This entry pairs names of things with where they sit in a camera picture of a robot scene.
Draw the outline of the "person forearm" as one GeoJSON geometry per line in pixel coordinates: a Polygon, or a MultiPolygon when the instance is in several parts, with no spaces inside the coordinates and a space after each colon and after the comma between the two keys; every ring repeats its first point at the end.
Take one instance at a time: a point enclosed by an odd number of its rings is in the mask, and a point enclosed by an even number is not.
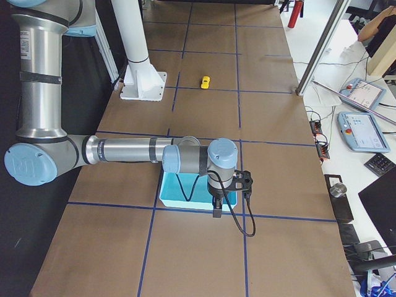
{"type": "Polygon", "coordinates": [[[375,18],[373,18],[369,23],[367,23],[358,34],[358,41],[363,42],[372,38],[378,31],[378,26],[380,26],[381,22],[391,15],[395,15],[395,6],[389,6],[380,12],[375,18]]]}

